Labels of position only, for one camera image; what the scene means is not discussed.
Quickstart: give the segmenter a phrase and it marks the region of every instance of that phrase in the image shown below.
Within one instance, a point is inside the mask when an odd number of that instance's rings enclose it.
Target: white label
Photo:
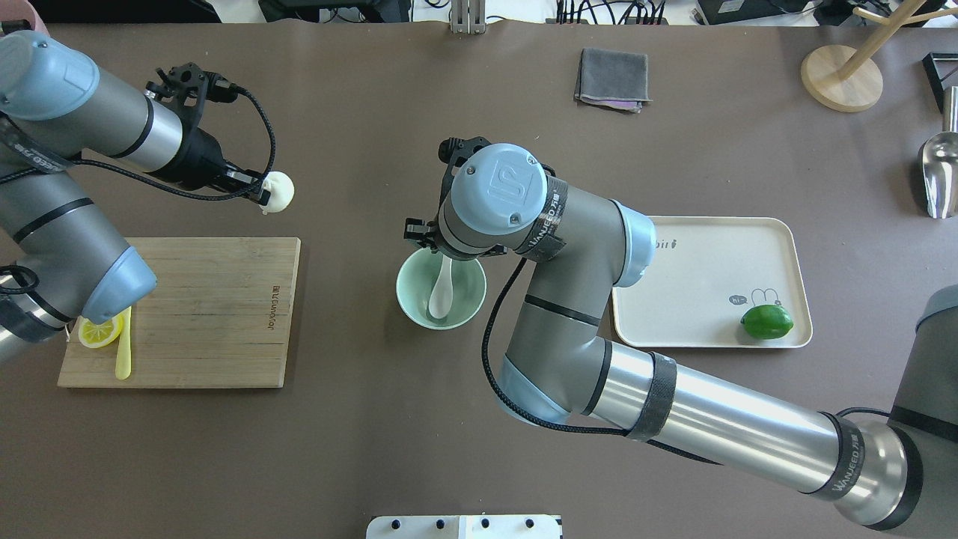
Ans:
[[[722,2],[721,7],[718,8],[719,13],[728,13],[728,12],[737,12],[741,9],[741,5],[745,3],[745,0],[728,0],[728,2]]]

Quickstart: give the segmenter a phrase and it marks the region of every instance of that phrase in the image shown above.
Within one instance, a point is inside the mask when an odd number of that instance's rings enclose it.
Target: green lime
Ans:
[[[781,305],[759,305],[752,307],[741,318],[745,332],[756,339],[777,339],[784,337],[795,325],[788,311]]]

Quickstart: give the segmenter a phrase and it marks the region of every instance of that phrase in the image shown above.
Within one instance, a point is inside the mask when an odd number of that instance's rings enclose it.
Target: blue joint cap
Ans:
[[[50,120],[86,103],[100,85],[87,55],[33,30],[0,38],[0,110],[14,119]]]
[[[613,200],[626,229],[626,257],[616,287],[630,287],[646,274],[655,256],[655,223],[641,213]]]
[[[556,401],[550,399],[541,389],[530,382],[524,374],[519,372],[519,369],[515,368],[515,365],[509,361],[508,357],[503,357],[502,359],[502,372],[499,375],[499,386],[511,401],[539,419],[551,421],[552,423],[565,424],[569,415],[571,415],[563,407],[556,404]],[[502,410],[505,410],[507,414],[519,421],[529,423],[529,421],[519,417],[514,411],[509,410],[509,407],[503,404],[502,401],[499,401],[499,406]]]
[[[156,275],[134,247],[123,251],[83,306],[83,317],[102,324],[156,288]]]
[[[514,144],[493,144],[460,167],[449,196],[466,226],[505,236],[536,220],[545,192],[545,171],[531,153]]]
[[[925,320],[941,311],[947,311],[955,307],[958,307],[958,285],[942,288],[928,298],[928,304],[924,306],[924,313],[919,318],[918,324],[915,325],[915,331],[917,332],[918,328],[922,327],[922,322]]]

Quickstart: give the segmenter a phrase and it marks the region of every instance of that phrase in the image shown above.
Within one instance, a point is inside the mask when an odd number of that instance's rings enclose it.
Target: lime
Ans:
[[[784,337],[795,325],[788,311],[781,305],[759,305],[752,307],[741,318],[745,332],[755,339],[777,339]]]
[[[103,348],[120,336],[123,331],[123,318],[114,316],[102,324],[95,324],[81,316],[77,325],[80,344],[87,348]]]

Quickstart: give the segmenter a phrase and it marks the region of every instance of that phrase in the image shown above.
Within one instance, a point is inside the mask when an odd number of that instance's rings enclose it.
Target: gray towel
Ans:
[[[638,112],[649,102],[649,57],[646,55],[582,49],[576,99],[590,105]]]

